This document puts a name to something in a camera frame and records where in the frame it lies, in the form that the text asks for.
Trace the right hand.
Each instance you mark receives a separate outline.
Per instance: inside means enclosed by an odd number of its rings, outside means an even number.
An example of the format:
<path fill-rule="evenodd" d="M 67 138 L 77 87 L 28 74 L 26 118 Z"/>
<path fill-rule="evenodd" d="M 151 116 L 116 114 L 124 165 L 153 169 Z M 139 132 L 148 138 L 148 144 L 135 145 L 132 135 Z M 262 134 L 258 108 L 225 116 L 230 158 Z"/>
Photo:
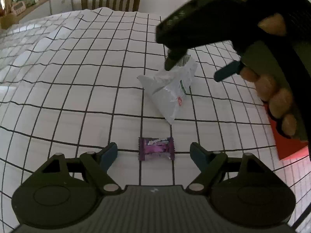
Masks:
<path fill-rule="evenodd" d="M 290 27 L 279 13 L 257 26 L 264 37 L 243 54 L 239 74 L 254 83 L 279 134 L 310 142 L 310 30 Z"/>

